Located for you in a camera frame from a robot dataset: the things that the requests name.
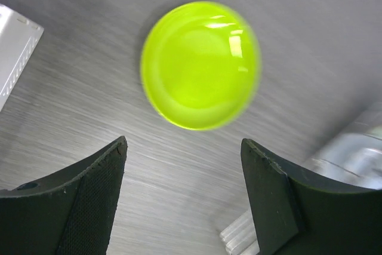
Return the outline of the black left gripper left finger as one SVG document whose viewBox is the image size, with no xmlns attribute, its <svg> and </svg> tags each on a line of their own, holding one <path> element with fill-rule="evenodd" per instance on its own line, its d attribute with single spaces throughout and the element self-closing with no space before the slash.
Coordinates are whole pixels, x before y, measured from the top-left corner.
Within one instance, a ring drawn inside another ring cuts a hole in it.
<svg viewBox="0 0 382 255">
<path fill-rule="evenodd" d="M 55 173 L 1 190 L 1 254 L 106 254 L 127 148 L 120 136 Z"/>
</svg>

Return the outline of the lime green plate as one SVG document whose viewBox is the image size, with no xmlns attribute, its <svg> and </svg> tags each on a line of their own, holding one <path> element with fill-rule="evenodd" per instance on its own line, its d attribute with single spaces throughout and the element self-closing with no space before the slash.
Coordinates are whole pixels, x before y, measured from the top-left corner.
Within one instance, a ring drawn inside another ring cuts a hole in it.
<svg viewBox="0 0 382 255">
<path fill-rule="evenodd" d="M 237 118 L 251 103 L 260 75 L 255 33 L 239 13 L 218 2 L 189 2 L 164 14 L 140 55 L 148 101 L 187 130 L 211 130 Z"/>
</svg>

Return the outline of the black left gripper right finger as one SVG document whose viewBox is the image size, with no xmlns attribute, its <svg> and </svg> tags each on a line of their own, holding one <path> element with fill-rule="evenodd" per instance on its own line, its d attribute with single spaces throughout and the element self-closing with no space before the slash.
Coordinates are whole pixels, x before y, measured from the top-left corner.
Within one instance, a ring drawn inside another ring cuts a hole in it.
<svg viewBox="0 0 382 255">
<path fill-rule="evenodd" d="M 261 254 L 380 254 L 381 191 L 339 182 L 251 139 L 241 162 Z"/>
</svg>

